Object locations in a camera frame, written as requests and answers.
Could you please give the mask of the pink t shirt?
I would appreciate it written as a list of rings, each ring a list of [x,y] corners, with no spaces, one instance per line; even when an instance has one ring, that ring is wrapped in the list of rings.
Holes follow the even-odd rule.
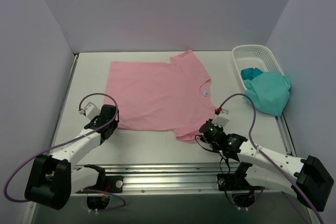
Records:
[[[120,129],[172,131],[191,141],[215,116],[210,87],[208,72],[188,50],[170,62],[112,62],[105,93],[118,104]]]

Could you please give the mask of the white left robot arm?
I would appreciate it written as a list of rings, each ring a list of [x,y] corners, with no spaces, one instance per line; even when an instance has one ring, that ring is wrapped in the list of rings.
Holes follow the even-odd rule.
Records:
[[[79,140],[49,155],[38,155],[29,174],[25,199],[60,210],[72,194],[109,190],[104,168],[92,164],[79,169],[75,167],[89,152],[111,137],[119,123],[118,115],[116,106],[105,104],[83,127]]]

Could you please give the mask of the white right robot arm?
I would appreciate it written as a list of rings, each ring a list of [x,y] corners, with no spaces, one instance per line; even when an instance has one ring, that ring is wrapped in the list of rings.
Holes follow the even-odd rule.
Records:
[[[210,145],[222,157],[240,163],[243,170],[233,175],[236,187],[248,185],[283,191],[306,207],[323,212],[334,185],[334,180],[322,162],[281,154],[237,134],[226,134],[221,125],[206,121],[199,129],[201,141]]]

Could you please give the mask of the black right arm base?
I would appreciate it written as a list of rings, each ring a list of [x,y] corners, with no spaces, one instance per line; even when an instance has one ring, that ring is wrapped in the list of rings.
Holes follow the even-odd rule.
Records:
[[[223,191],[227,200],[240,209],[251,207],[258,196],[256,191],[263,192],[261,186],[250,185],[245,178],[236,178],[234,174],[217,174],[218,190]]]

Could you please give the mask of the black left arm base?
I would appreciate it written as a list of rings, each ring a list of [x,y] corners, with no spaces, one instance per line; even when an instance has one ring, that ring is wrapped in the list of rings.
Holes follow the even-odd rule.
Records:
[[[126,200],[118,194],[123,192],[123,176],[107,176],[102,184],[86,187],[84,192],[101,194],[101,196],[87,196],[81,206],[87,212],[108,212],[126,206]]]

